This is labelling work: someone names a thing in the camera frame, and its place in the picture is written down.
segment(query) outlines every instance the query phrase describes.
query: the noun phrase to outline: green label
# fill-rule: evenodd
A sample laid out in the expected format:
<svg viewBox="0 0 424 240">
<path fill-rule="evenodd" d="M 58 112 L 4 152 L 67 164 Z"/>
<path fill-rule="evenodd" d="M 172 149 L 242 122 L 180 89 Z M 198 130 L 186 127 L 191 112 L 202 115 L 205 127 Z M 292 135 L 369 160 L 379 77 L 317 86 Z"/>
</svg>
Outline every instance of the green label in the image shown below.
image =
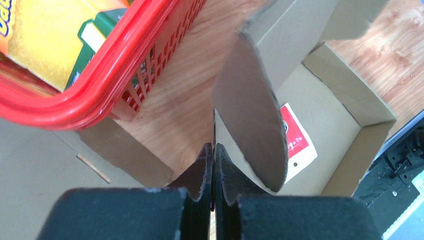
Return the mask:
<svg viewBox="0 0 424 240">
<path fill-rule="evenodd" d="M 126 8 L 120 8 L 99 12 L 95 16 L 95 19 L 89 19 L 82 24 L 77 36 L 83 43 L 83 46 L 73 66 L 65 89 L 68 89 L 78 80 L 80 74 L 126 11 Z"/>
</svg>

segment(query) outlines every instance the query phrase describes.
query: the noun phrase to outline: wood grain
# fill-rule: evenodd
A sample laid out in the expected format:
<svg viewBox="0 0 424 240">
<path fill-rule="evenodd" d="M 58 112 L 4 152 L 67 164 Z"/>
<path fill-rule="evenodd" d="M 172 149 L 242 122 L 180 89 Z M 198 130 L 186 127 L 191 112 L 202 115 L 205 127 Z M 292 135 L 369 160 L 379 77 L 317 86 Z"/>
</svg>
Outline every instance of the wood grain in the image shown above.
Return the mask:
<svg viewBox="0 0 424 240">
<path fill-rule="evenodd" d="M 178 177 L 213 141 L 210 91 L 236 29 L 266 0 L 208 0 L 132 122 L 117 121 Z"/>
<path fill-rule="evenodd" d="M 329 45 L 390 105 L 394 134 L 424 109 L 424 6 L 392 0 L 356 40 Z"/>
</svg>

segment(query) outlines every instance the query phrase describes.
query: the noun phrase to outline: cardboard flap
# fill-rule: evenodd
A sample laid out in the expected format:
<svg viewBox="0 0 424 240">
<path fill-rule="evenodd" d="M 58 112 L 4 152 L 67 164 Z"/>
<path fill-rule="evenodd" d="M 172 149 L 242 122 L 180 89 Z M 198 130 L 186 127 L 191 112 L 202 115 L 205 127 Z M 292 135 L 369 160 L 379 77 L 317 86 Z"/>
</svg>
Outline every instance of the cardboard flap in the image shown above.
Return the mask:
<svg viewBox="0 0 424 240">
<path fill-rule="evenodd" d="M 340 0 L 321 40 L 343 40 L 361 37 L 389 0 Z"/>
<path fill-rule="evenodd" d="M 318 155 L 309 166 L 284 184 L 278 194 L 319 195 L 361 126 L 332 90 L 303 64 L 294 70 L 276 96 L 280 103 L 290 104 Z"/>
<path fill-rule="evenodd" d="M 395 121 L 395 114 L 380 96 L 328 45 L 308 55 L 303 64 L 327 85 L 362 127 Z"/>
<path fill-rule="evenodd" d="M 243 33 L 216 79 L 211 98 L 255 175 L 278 192 L 288 169 L 280 106 L 251 39 Z"/>
<path fill-rule="evenodd" d="M 256 44 L 272 89 L 277 90 L 316 46 L 339 0 L 279 0 L 243 28 Z"/>
</svg>

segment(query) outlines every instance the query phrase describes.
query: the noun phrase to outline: white paper tag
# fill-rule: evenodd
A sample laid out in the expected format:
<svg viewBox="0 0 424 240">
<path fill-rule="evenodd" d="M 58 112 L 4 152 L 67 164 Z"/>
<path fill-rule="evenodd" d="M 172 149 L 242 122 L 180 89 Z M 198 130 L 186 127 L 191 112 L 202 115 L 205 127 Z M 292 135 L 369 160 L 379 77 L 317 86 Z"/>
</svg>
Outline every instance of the white paper tag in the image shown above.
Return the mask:
<svg viewBox="0 0 424 240">
<path fill-rule="evenodd" d="M 300 173 L 318 157 L 311 138 L 288 103 L 280 108 L 288 148 L 288 171 L 285 182 Z"/>
</svg>

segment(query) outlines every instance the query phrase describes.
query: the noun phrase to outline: red sticker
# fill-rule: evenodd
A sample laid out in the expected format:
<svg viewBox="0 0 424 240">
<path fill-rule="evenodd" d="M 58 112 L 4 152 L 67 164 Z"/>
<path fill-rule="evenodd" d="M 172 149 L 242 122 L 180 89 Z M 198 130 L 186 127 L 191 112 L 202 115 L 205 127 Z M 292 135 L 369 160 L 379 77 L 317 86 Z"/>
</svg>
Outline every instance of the red sticker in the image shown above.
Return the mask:
<svg viewBox="0 0 424 240">
<path fill-rule="evenodd" d="M 287 136 L 288 158 L 290 159 L 303 149 L 307 148 L 309 143 L 299 128 L 300 123 L 296 116 L 294 116 L 286 105 L 280 108 L 280 113 L 282 115 L 285 134 Z"/>
</svg>

